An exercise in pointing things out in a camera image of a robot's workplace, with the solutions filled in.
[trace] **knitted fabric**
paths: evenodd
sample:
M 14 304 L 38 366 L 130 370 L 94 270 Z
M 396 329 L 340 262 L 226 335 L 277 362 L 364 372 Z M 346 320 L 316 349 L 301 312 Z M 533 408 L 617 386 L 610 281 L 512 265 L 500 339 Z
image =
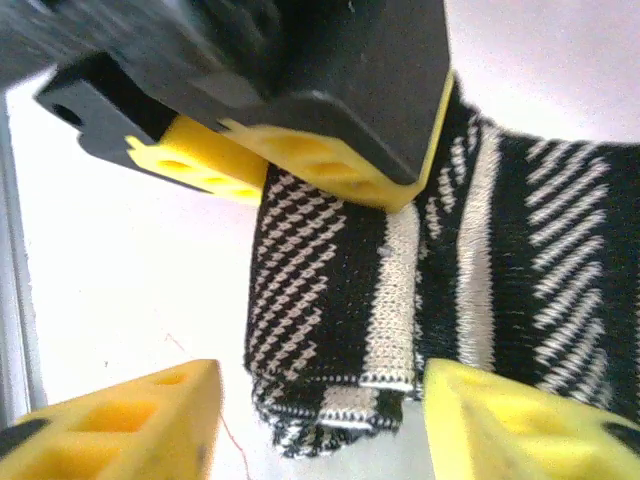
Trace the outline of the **knitted fabric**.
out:
M 640 147 L 494 125 L 456 89 L 400 213 L 271 167 L 245 363 L 288 457 L 395 431 L 426 359 L 640 412 Z

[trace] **white background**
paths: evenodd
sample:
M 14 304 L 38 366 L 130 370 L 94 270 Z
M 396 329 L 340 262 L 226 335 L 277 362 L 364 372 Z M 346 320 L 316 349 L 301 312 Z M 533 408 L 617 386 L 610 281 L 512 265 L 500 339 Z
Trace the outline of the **white background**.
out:
M 623 0 L 447 2 L 467 98 L 513 129 L 640 139 L 640 12 Z M 87 157 L 31 95 L 9 94 L 43 380 L 51 402 L 218 358 L 224 416 L 253 480 L 430 478 L 419 405 L 397 437 L 318 461 L 280 460 L 241 368 L 255 210 Z M 245 479 L 224 429 L 216 478 Z

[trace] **yellow plastic block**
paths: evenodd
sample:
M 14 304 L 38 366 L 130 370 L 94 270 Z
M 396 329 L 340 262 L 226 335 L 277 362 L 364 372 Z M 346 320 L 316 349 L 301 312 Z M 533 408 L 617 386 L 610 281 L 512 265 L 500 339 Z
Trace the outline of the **yellow plastic block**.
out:
M 447 360 L 431 360 L 425 415 L 438 480 L 631 480 L 640 454 L 605 425 L 640 426 Z
M 453 73 L 449 73 L 422 172 L 412 185 L 392 182 L 337 138 L 268 125 L 247 128 L 230 119 L 220 123 L 229 129 L 224 135 L 234 142 L 321 190 L 355 203 L 397 212 L 426 186 L 452 87 Z
M 126 138 L 140 168 L 201 188 L 216 196 L 259 205 L 268 163 L 236 142 L 179 116 L 155 145 Z
M 0 480 L 208 478 L 221 407 L 195 361 L 34 412 L 51 423 L 0 461 Z

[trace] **mounting hole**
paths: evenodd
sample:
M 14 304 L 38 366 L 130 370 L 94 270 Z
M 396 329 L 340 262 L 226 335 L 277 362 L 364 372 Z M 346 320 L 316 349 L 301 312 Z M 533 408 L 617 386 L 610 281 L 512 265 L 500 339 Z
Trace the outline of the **mounting hole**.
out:
M 65 122 L 70 123 L 74 127 L 82 128 L 84 126 L 84 122 L 82 121 L 82 119 L 64 105 L 55 103 L 51 108 L 58 117 L 60 117 Z
M 351 193 L 361 198 L 377 198 L 382 195 L 380 189 L 371 182 L 342 182 L 342 184 L 348 186 Z
M 297 134 L 268 137 L 262 143 L 273 154 L 286 157 L 289 161 L 306 158 L 324 159 L 334 154 L 328 143 Z
M 320 177 L 357 178 L 360 176 L 353 168 L 339 162 L 312 164 L 307 167 L 307 171 Z
M 220 187 L 220 186 L 229 184 L 229 181 L 226 178 L 219 178 L 219 177 L 205 178 L 203 182 L 206 183 L 207 185 L 211 185 L 212 187 Z
M 241 197 L 241 198 L 252 198 L 256 196 L 256 192 L 249 189 L 235 190 L 233 193 L 235 193 L 238 197 Z
M 174 160 L 163 160 L 158 162 L 158 166 L 171 173 L 186 173 L 193 170 L 189 165 L 185 165 L 184 163 L 176 162 Z
M 156 385 L 179 385 L 187 379 L 184 373 L 172 373 L 156 380 Z
M 157 409 L 158 405 L 153 402 L 113 400 L 94 408 L 82 423 L 73 430 L 76 432 L 102 433 L 138 432 Z

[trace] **fabric fold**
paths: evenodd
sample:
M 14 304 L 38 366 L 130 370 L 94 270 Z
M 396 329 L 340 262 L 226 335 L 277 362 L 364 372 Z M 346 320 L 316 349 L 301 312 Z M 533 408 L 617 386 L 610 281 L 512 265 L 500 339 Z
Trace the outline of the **fabric fold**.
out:
M 288 457 L 394 432 L 429 358 L 633 420 L 640 148 L 495 125 L 454 89 L 425 190 L 385 214 L 272 166 L 245 367 Z

